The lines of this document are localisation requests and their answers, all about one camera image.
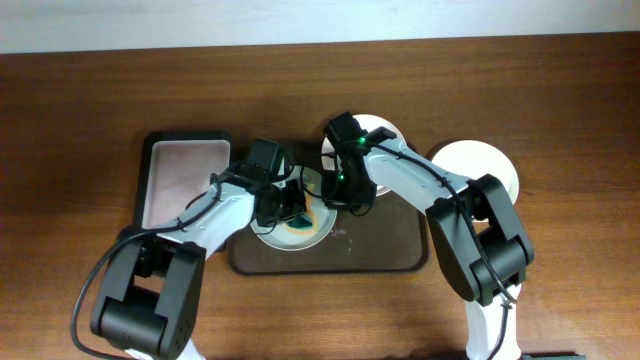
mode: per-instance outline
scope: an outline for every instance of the wooden table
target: wooden table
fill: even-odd
[[[518,169],[536,261],[525,352],[640,358],[640,34],[0,57],[0,352],[80,359],[69,315],[128,224],[152,130],[317,141],[342,111],[419,149],[478,139]],[[88,296],[81,339],[90,335]],[[208,262],[194,338],[208,358],[402,358],[463,351],[435,256],[415,274],[241,277]]]

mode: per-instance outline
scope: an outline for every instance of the white background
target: white background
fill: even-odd
[[[1,0],[0,52],[640,30],[640,0]]]

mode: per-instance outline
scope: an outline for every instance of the white wall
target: white wall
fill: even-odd
[[[640,30],[640,0],[0,0],[0,52]]]

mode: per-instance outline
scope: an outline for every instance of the brown table surface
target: brown table surface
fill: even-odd
[[[145,134],[314,142],[345,110],[422,153],[503,150],[536,250],[523,351],[640,358],[639,33],[0,57],[2,357],[86,358],[69,315],[131,219]],[[95,294],[81,339],[112,350],[88,330]],[[414,274],[252,278],[217,254],[194,339],[208,358],[379,359],[463,351],[467,323],[435,256]]]

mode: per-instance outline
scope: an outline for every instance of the white plate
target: white plate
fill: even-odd
[[[491,174],[502,182],[511,202],[516,203],[520,190],[516,168],[505,154],[487,143],[475,140],[456,141],[438,151],[431,162],[472,179]]]
[[[360,127],[363,130],[367,130],[367,131],[372,131],[375,130],[377,128],[379,128],[380,126],[385,127],[391,131],[393,131],[394,133],[396,133],[398,135],[398,138],[402,139],[404,141],[404,136],[402,136],[402,134],[400,133],[400,130],[398,130],[398,128],[396,128],[395,126],[393,126],[392,123],[390,123],[389,121],[379,117],[379,116],[375,116],[375,115],[367,115],[367,114],[359,114],[359,115],[354,115],[353,116],[358,123],[360,124]],[[331,146],[331,143],[329,142],[329,139],[327,139],[326,137],[324,138],[324,141],[322,142],[322,154],[324,153],[330,153],[333,152],[333,146]],[[333,159],[328,158],[326,156],[322,157],[322,167],[325,170],[335,170],[335,167],[333,166]],[[386,193],[388,193],[389,191],[391,191],[391,189],[387,189],[384,186],[380,186],[378,185],[378,190],[376,191],[376,196],[380,196],[380,195],[384,195]]]
[[[305,186],[312,193],[319,194],[322,176],[317,171],[309,168],[304,169],[303,176]],[[296,180],[300,178],[300,166],[296,166],[293,169],[291,176],[287,180],[292,178]],[[287,224],[278,224],[270,234],[259,235],[269,232],[271,228],[258,226],[256,220],[251,222],[251,229],[265,244],[279,250],[303,250],[319,243],[331,231],[333,224],[336,222],[338,212],[335,209],[327,208],[321,199],[314,198],[306,193],[305,198],[307,199],[307,207],[310,208],[310,211],[307,211],[307,215],[313,219],[313,229],[301,231],[291,228]]]

